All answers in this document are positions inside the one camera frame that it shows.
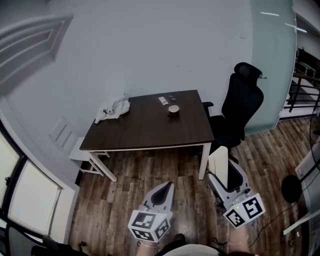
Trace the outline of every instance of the chair armrest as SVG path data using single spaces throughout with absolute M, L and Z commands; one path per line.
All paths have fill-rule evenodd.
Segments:
M 204 110 L 205 110 L 205 113 L 206 113 L 206 116 L 208 118 L 210 118 L 210 114 L 209 114 L 209 107 L 213 107 L 214 104 L 210 101 L 206 101 L 206 102 L 202 102 L 202 105 L 204 107 Z
M 214 106 L 214 104 L 213 104 L 211 101 L 202 102 L 202 105 L 203 105 L 205 108 L 213 107 L 213 106 Z

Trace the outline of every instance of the crumpled towel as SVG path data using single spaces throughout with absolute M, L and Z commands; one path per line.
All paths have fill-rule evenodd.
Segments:
M 111 95 L 100 106 L 95 117 L 95 124 L 105 119 L 117 119 L 120 115 L 129 111 L 130 102 L 128 97 L 123 95 Z

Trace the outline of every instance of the ceiling light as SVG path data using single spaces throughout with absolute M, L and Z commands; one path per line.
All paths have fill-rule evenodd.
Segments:
M 296 26 L 294 26 L 294 25 L 290 25 L 290 24 L 288 24 L 288 23 L 284 23 L 284 24 L 286 24 L 286 25 L 288 25 L 288 26 L 290 26 L 290 27 L 296 28 L 296 30 L 299 30 L 299 31 L 301 31 L 301 32 L 307 33 L 307 31 L 306 31 L 306 30 L 304 30 L 303 28 L 296 27 Z
M 304 32 L 304 33 L 307 33 L 307 31 L 304 30 L 303 28 L 297 27 L 296 29 L 299 30 L 299 31 L 302 31 L 302 32 Z
M 279 14 L 275 14 L 275 13 L 269 13 L 269 12 L 261 12 L 261 14 L 266 14 L 266 15 L 272 15 L 272 16 L 280 16 Z

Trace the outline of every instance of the white table frame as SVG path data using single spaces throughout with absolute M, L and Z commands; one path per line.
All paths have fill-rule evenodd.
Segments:
M 158 150 L 158 149 L 171 149 L 171 148 L 181 148 L 190 146 L 203 146 L 202 158 L 199 168 L 198 179 L 201 181 L 205 177 L 206 168 L 208 164 L 208 158 L 210 154 L 211 142 L 208 143 L 198 143 L 198 144 L 186 144 L 186 145 L 176 145 L 176 146 L 160 146 L 160 147 L 146 147 L 146 148 L 129 148 L 129 149 L 108 149 L 108 150 L 88 150 L 92 161 L 101 169 L 101 171 L 107 175 L 113 182 L 117 182 L 117 177 L 104 165 L 104 163 L 98 158 L 102 152 L 116 152 L 116 151 L 137 151 L 137 150 Z

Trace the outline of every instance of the glass panel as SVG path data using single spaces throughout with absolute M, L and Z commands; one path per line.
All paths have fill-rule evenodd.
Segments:
M 5 178 L 11 176 L 19 158 L 20 156 L 0 132 L 0 206 L 3 203 L 7 189 Z
M 40 243 L 43 243 L 43 242 L 44 242 L 41 238 L 35 237 L 35 236 L 30 235 L 30 234 L 28 234 L 28 233 L 25 233 L 25 234 L 26 234 L 27 236 L 31 237 L 33 240 L 36 240 L 36 241 L 38 241 L 38 242 L 40 242 Z
M 2 218 L 0 218 L 0 228 L 5 229 L 6 227 L 7 227 L 7 223 Z
M 16 184 L 8 217 L 16 223 L 48 235 L 61 188 L 26 162 Z
M 254 134 L 276 126 L 291 84 L 295 57 L 295 13 L 292 0 L 251 0 L 252 65 L 267 79 L 258 79 L 264 94 L 261 107 L 245 128 Z

